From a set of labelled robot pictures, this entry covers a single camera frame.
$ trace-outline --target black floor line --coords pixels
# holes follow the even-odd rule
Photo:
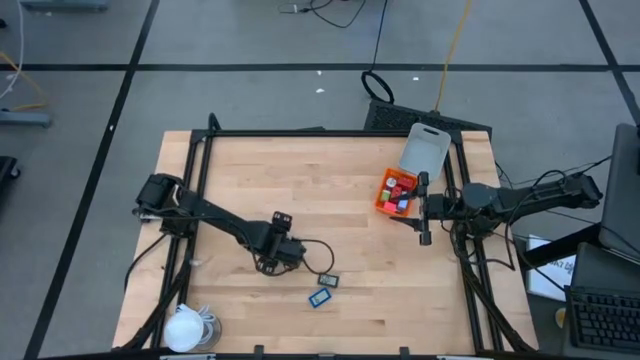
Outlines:
[[[136,71],[364,71],[368,63],[300,63],[300,64],[139,64]],[[442,71],[444,64],[376,64],[379,71]],[[24,64],[25,71],[127,71],[128,64]],[[640,64],[451,64],[449,71],[468,72],[640,72]],[[13,71],[0,64],[0,71]]]
[[[127,71],[128,64],[24,64],[24,71]],[[9,64],[0,64],[0,71],[13,71]]]
[[[607,60],[607,64],[612,67],[613,77],[616,80],[616,84],[618,84],[618,89],[620,89],[622,98],[627,104],[627,108],[631,113],[633,121],[636,123],[636,125],[640,125],[640,108],[638,108],[636,98],[633,95],[633,91],[631,91],[631,89],[629,88],[629,84],[624,78],[624,74],[620,71],[618,61],[616,60],[615,55],[613,55],[613,51],[611,51],[611,47],[609,46],[609,43],[604,36],[604,32],[602,32],[602,28],[600,27],[600,24],[596,19],[596,15],[593,13],[593,9],[591,8],[589,1],[580,0],[580,6],[582,6],[582,10],[587,17],[587,21],[589,21],[589,25],[591,25],[593,35],[596,37],[598,45],[600,45],[600,50],[602,50],[602,54],[604,54],[604,58]]]
[[[53,280],[51,281],[42,309],[40,310],[36,326],[31,334],[31,339],[29,340],[24,356],[25,359],[37,359],[40,354],[47,330],[49,329],[49,324],[51,323],[51,318],[53,317],[54,310],[58,303],[58,298],[60,297],[60,292],[62,291],[65,278],[69,272],[69,267],[71,266],[71,260],[73,259],[73,255],[78,245],[78,240],[80,239],[82,227],[84,226],[87,214],[89,213],[89,206],[91,205],[91,201],[93,200],[93,196],[98,186],[100,174],[102,173],[107,153],[111,146],[111,141],[113,140],[113,135],[117,129],[118,120],[120,119],[122,109],[127,100],[129,89],[131,88],[131,81],[135,74],[136,65],[140,61],[140,56],[142,55],[142,50],[147,41],[151,24],[153,23],[153,19],[158,10],[158,5],[159,0],[152,0],[149,5],[149,10],[147,11],[144,23],[142,24],[138,41],[136,42],[133,54],[131,55],[131,61],[129,62],[124,79],[122,80],[122,85],[120,86],[120,91],[118,92],[115,104],[113,105],[109,121],[106,124],[104,135],[100,141],[98,153],[93,162],[91,172],[89,173],[89,179],[87,180],[84,192],[82,193],[80,205],[78,206],[73,223],[71,224],[71,230],[67,236],[67,240],[62,250],[62,255],[60,255],[58,266],[56,267]]]

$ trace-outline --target red block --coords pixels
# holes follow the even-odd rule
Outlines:
[[[384,203],[384,208],[391,212],[396,212],[396,204],[392,203],[391,201],[387,201],[386,203]]]
[[[391,198],[393,199],[396,196],[402,195],[402,188],[400,186],[396,186],[391,190]]]
[[[405,177],[401,177],[398,179],[398,185],[404,187],[405,189],[412,190],[413,189],[413,180]]]

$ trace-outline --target yellow cable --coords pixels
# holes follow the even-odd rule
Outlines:
[[[447,55],[447,60],[444,63],[444,70],[442,71],[442,78],[440,79],[440,90],[438,90],[438,100],[436,100],[436,106],[434,107],[435,111],[438,111],[438,108],[440,107],[440,98],[442,98],[442,93],[444,92],[444,84],[447,82],[447,69],[449,69],[449,63],[451,62],[451,58],[453,58],[453,53],[456,51],[456,45],[458,45],[460,32],[462,32],[462,27],[464,26],[465,20],[467,20],[467,16],[469,15],[470,9],[471,9],[471,0],[467,0],[467,3],[464,5],[464,13],[462,14],[462,19],[460,19],[458,28],[456,29],[456,32],[453,35],[451,48],[449,48],[449,55]]]
[[[0,58],[3,58],[7,63],[9,63],[9,65],[11,65],[11,67],[15,70],[15,71],[20,71],[20,69],[18,68],[18,65],[16,65],[13,60],[11,60],[11,58],[3,53],[0,52]],[[29,84],[31,84],[31,86],[33,86],[33,88],[36,90],[36,92],[38,93],[38,95],[40,96],[40,103],[39,104],[28,104],[28,105],[20,105],[18,107],[15,107],[13,109],[11,109],[11,111],[23,111],[23,110],[30,110],[30,109],[39,109],[42,107],[45,107],[48,105],[48,101],[47,101],[47,96],[45,95],[44,91],[42,91],[42,89],[40,88],[40,86],[38,86],[38,84],[33,81],[33,79],[31,79],[31,77],[29,77],[29,75],[25,74],[24,71],[20,71],[19,73],[16,74],[16,76],[22,76],[25,80],[27,80],[27,82]]]

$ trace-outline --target wooden tabletop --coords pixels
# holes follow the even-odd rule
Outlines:
[[[165,133],[156,172],[182,176],[189,136]],[[498,186],[487,134],[467,132],[463,140],[471,181]],[[397,167],[404,143],[404,138],[380,137],[214,139],[205,198],[246,219],[270,221],[276,210],[292,215],[293,236],[333,247],[332,273],[340,276],[340,287],[313,309],[308,297],[319,289],[316,275],[303,268],[276,278],[261,275],[234,238],[203,224],[187,304],[196,310],[209,305],[220,318],[222,338],[212,351],[251,353],[262,344],[268,353],[397,354],[401,346],[412,354],[474,353],[460,266],[448,234],[433,222],[433,245],[419,246],[417,233],[374,209],[385,169]],[[451,154],[457,164],[453,148]],[[460,186],[455,165],[454,172]],[[429,193],[442,192],[445,185],[442,174]],[[158,237],[158,228],[158,222],[142,226],[136,255]],[[328,265],[326,248],[305,246],[312,267]],[[488,258],[507,259],[504,239],[494,236],[484,246]],[[167,251],[168,241],[131,274],[114,346],[129,340],[157,304]],[[488,267],[498,307],[537,348],[520,272]],[[484,345],[491,348],[479,301],[478,308]]]

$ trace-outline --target small blue object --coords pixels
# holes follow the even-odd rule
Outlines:
[[[318,292],[309,296],[309,302],[311,303],[311,306],[313,306],[314,309],[326,303],[327,301],[329,301],[329,299],[331,299],[331,293],[327,288],[322,288]]]

